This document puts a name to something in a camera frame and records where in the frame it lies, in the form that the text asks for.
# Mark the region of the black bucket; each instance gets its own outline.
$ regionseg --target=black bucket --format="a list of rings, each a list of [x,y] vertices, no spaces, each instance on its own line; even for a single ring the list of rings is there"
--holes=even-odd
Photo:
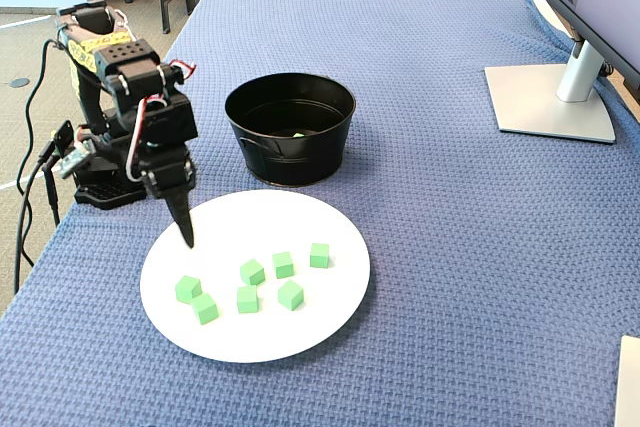
[[[355,108],[344,86],[308,74],[251,80],[225,106],[251,173],[287,186],[313,184],[338,170]]]

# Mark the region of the cable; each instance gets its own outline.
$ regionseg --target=cable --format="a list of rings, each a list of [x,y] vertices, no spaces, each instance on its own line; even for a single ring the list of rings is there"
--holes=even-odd
[[[129,32],[129,37],[131,37],[131,40],[133,42],[135,42],[136,40],[138,40],[138,38],[134,35],[133,32],[131,32],[131,28],[129,27],[129,19],[127,18],[127,16],[125,15],[124,12],[122,12],[120,9],[114,9],[114,12],[116,14],[118,14],[122,20],[124,21],[124,23],[120,22],[118,23],[119,27],[124,27],[125,29],[127,29],[127,32]]]
[[[133,135],[131,136],[131,145],[129,146],[129,153],[127,154],[127,163],[125,166],[125,172],[131,182],[140,182],[142,177],[134,177],[131,171],[133,164],[133,157],[138,150],[138,142],[140,142],[140,133],[142,132],[142,121],[144,120],[144,114],[147,110],[147,98],[140,99],[138,103],[138,112],[136,113],[136,125],[133,128]]]
[[[169,62],[170,66],[174,66],[177,65],[178,67],[180,67],[182,69],[182,71],[186,71],[187,74],[184,75],[184,80],[187,80],[189,77],[191,77],[193,75],[193,72],[196,70],[197,65],[195,63],[189,65],[186,62],[183,62],[182,60],[178,60],[178,59],[173,59],[171,62]]]
[[[23,252],[23,232],[22,226],[24,224],[24,216],[27,212],[27,205],[29,205],[29,193],[31,192],[31,186],[33,185],[33,181],[36,178],[36,174],[42,167],[44,162],[42,160],[38,160],[36,162],[36,166],[29,175],[29,180],[27,181],[27,185],[24,188],[24,193],[22,194],[22,204],[20,205],[20,217],[18,218],[18,231],[16,233],[16,255],[13,264],[13,292],[14,294],[18,293],[20,290],[20,257]]]
[[[98,137],[93,132],[91,132],[90,129],[85,129],[82,126],[80,126],[76,130],[73,131],[73,143],[74,144],[76,142],[82,142],[83,140],[86,140],[86,139],[91,139],[96,144],[102,144],[102,139],[100,139],[100,137]]]
[[[613,65],[611,65],[608,61],[604,61],[602,63],[602,67],[600,68],[600,72],[598,72],[599,77],[609,77],[613,74]]]
[[[51,207],[51,214],[53,215],[53,223],[56,227],[60,224],[60,214],[58,212],[58,191],[56,189],[56,180],[53,177],[51,169],[53,169],[54,165],[56,165],[59,160],[60,156],[58,154],[53,154],[42,166],[44,182],[47,188],[47,198],[49,199],[49,206]]]
[[[27,130],[29,132],[29,145],[27,147],[27,152],[24,154],[24,157],[22,158],[22,162],[20,162],[20,167],[18,168],[18,175],[16,176],[16,188],[18,189],[18,192],[20,192],[20,195],[23,196],[23,199],[24,199],[24,191],[22,190],[22,187],[20,187],[20,178],[22,177],[22,173],[24,172],[24,167],[25,165],[27,165],[27,161],[29,160],[31,153],[33,152],[33,125],[31,124],[31,116],[29,114],[29,109],[31,108],[31,102],[33,102],[33,98],[36,96],[36,93],[38,92],[38,89],[40,88],[40,86],[42,85],[42,81],[44,80],[44,73],[47,69],[47,49],[51,44],[57,45],[57,42],[53,39],[48,39],[45,41],[44,45],[42,46],[42,61],[40,64],[40,75],[38,77],[38,81],[36,82],[36,85],[34,85],[33,90],[31,90],[31,94],[29,94],[29,97],[27,98],[27,103],[24,109],[24,117],[27,122]],[[31,204],[29,203],[28,199],[26,202],[26,209],[27,209],[28,216],[27,216],[27,228],[25,233],[28,234],[29,229],[31,228],[32,220],[33,220],[33,211],[31,209]],[[31,267],[33,267],[33,260],[31,260],[31,258],[25,252],[23,242],[20,242],[19,246],[22,250],[21,253],[24,256],[25,260],[29,263]]]

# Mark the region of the computer monitor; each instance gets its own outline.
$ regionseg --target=computer monitor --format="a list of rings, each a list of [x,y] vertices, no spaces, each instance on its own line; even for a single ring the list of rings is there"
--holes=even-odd
[[[640,88],[640,0],[547,0],[586,39],[568,64],[485,69],[501,130],[611,143],[609,114],[593,89],[607,59]]]

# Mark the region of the foam cube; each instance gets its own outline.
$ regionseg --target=foam cube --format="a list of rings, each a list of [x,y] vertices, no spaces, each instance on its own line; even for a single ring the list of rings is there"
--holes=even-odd
[[[278,302],[289,310],[296,310],[303,300],[304,290],[293,280],[288,280],[278,289]]]
[[[264,267],[257,260],[251,259],[240,267],[240,277],[247,285],[258,285],[264,282]]]
[[[289,252],[273,254],[273,269],[276,272],[276,279],[284,279],[293,275],[293,260]]]
[[[253,314],[258,311],[258,288],[255,285],[238,287],[236,297],[238,312],[241,314]]]
[[[193,299],[202,294],[200,280],[185,275],[176,284],[176,299],[185,304],[190,304]]]
[[[329,268],[329,246],[327,244],[311,244],[311,267]]]
[[[193,307],[193,313],[196,314],[200,325],[218,318],[218,306],[209,294],[202,294],[193,299],[191,307]]]

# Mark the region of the blue blanket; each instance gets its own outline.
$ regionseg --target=blue blanket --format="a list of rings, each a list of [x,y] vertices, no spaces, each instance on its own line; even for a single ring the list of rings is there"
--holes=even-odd
[[[140,302],[164,203],[75,205],[0,322],[0,424],[612,425],[620,338],[640,335],[640,128],[605,81],[612,146],[500,133],[483,73],[569,49],[530,0],[201,0],[167,56],[198,64],[192,205],[265,188],[231,90],[342,82],[344,163],[299,191],[364,235],[364,301],[292,358],[202,359]]]

